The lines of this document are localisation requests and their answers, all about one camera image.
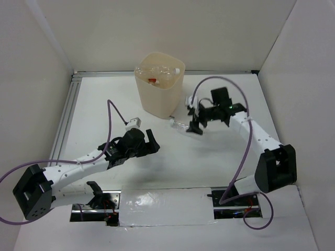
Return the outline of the red-capped labelled small bottle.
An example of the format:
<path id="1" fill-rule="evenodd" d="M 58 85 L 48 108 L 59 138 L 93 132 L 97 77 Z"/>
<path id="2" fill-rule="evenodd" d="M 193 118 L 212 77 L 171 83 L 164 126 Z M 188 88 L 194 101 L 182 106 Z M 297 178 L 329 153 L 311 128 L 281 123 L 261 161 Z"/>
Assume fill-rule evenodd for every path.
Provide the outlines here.
<path id="1" fill-rule="evenodd" d="M 148 79 L 148 84 L 150 84 L 152 86 L 158 86 L 159 85 L 159 81 L 156 78 L 149 78 Z"/>

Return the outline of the clear bottle blue cap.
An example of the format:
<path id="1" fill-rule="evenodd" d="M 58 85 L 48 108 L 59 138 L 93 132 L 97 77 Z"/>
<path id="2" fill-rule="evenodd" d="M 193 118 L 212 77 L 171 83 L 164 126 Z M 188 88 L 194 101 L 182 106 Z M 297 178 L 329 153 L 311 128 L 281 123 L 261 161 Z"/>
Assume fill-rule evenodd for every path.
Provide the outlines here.
<path id="1" fill-rule="evenodd" d="M 180 69 L 164 65 L 139 65 L 135 68 L 136 76 L 179 75 Z"/>

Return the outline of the clear bottle white cap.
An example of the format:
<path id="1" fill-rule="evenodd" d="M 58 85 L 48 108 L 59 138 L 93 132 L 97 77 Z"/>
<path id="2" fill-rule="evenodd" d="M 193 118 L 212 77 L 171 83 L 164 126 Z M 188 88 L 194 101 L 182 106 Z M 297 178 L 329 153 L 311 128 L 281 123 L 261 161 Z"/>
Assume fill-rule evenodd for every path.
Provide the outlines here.
<path id="1" fill-rule="evenodd" d="M 175 83 L 175 74 L 173 73 L 162 73 L 158 75 L 159 85 L 163 88 L 168 88 Z"/>

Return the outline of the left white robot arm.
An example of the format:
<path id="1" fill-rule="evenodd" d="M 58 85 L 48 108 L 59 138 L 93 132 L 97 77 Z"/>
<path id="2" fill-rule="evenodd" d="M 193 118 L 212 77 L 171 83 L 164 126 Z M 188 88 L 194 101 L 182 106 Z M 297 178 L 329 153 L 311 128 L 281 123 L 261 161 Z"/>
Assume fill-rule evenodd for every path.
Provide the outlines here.
<path id="1" fill-rule="evenodd" d="M 51 209 L 68 204 L 87 204 L 96 209 L 103 201 L 110 200 L 110 196 L 103 193 L 95 181 L 81 185 L 76 185 L 76 181 L 122 165 L 130 158 L 154 154 L 159 149 L 150 129 L 143 133 L 133 128 L 72 164 L 46 168 L 37 164 L 29 166 L 14 187 L 13 194 L 28 221 L 37 220 Z"/>

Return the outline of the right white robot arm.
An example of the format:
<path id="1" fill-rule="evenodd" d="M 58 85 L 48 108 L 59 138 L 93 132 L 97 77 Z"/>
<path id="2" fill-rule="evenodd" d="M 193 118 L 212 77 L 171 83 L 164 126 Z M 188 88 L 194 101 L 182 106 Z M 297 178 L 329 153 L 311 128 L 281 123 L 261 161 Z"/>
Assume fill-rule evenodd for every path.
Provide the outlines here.
<path id="1" fill-rule="evenodd" d="M 238 133 L 247 142 L 246 150 L 252 150 L 258 157 L 254 174 L 238 178 L 228 193 L 229 201 L 234 205 L 242 204 L 247 193 L 269 193 L 297 180 L 296 151 L 290 145 L 283 145 L 271 137 L 248 114 L 240 103 L 233 104 L 225 87 L 211 91 L 212 106 L 204 107 L 198 98 L 188 97 L 185 105 L 192 116 L 188 132 L 203 134 L 208 122 L 219 120 Z"/>

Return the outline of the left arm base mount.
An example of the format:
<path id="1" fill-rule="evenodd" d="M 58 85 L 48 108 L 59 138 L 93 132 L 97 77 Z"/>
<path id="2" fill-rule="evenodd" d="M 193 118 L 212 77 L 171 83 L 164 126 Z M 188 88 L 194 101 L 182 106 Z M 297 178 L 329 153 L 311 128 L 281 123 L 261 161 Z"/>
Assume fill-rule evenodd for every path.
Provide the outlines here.
<path id="1" fill-rule="evenodd" d="M 106 226 L 119 226 L 120 196 L 120 190 L 106 190 L 94 202 L 73 204 L 70 222 L 104 222 Z"/>

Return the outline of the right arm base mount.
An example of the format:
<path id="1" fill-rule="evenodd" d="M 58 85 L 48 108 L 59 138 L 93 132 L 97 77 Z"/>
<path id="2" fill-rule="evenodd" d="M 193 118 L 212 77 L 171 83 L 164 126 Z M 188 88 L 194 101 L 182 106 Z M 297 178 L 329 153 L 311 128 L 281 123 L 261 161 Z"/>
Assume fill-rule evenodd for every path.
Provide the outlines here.
<path id="1" fill-rule="evenodd" d="M 219 204 L 219 200 L 225 192 L 225 188 L 214 188 L 207 197 L 210 197 L 214 208 L 214 219 L 241 219 L 249 212 L 247 218 L 261 218 L 262 212 L 256 195 L 249 195 Z"/>

